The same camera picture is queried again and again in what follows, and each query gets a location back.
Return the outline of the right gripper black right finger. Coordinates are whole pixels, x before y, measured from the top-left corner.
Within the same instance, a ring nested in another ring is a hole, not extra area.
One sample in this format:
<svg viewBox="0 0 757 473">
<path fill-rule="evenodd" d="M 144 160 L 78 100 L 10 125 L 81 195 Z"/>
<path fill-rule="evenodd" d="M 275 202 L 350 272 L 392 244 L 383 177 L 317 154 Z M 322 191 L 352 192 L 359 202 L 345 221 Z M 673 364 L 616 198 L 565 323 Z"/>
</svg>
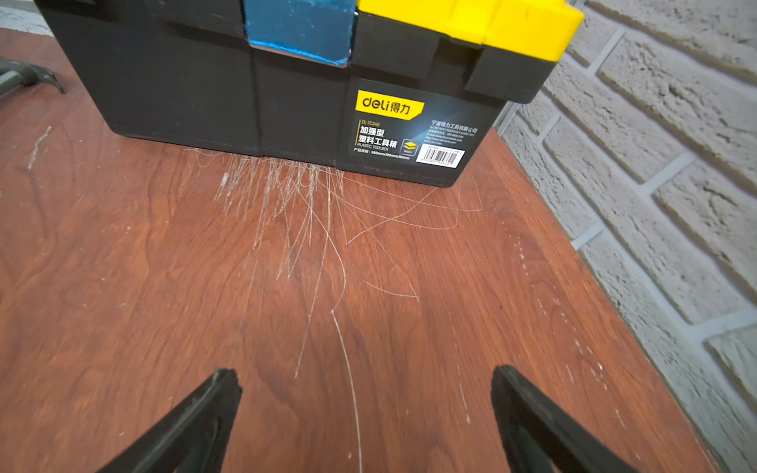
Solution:
<svg viewBox="0 0 757 473">
<path fill-rule="evenodd" d="M 491 402 L 510 471 L 632 472 L 513 366 L 498 366 Z"/>
</svg>

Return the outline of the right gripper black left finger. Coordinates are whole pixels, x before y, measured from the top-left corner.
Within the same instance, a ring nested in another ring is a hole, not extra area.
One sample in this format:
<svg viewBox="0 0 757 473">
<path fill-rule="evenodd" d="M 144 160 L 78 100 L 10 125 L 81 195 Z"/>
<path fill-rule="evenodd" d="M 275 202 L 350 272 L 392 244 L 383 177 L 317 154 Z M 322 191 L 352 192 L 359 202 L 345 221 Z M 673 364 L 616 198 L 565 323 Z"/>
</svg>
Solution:
<svg viewBox="0 0 757 473">
<path fill-rule="evenodd" d="M 241 397 L 237 373 L 216 370 L 100 471 L 221 471 Z"/>
</svg>

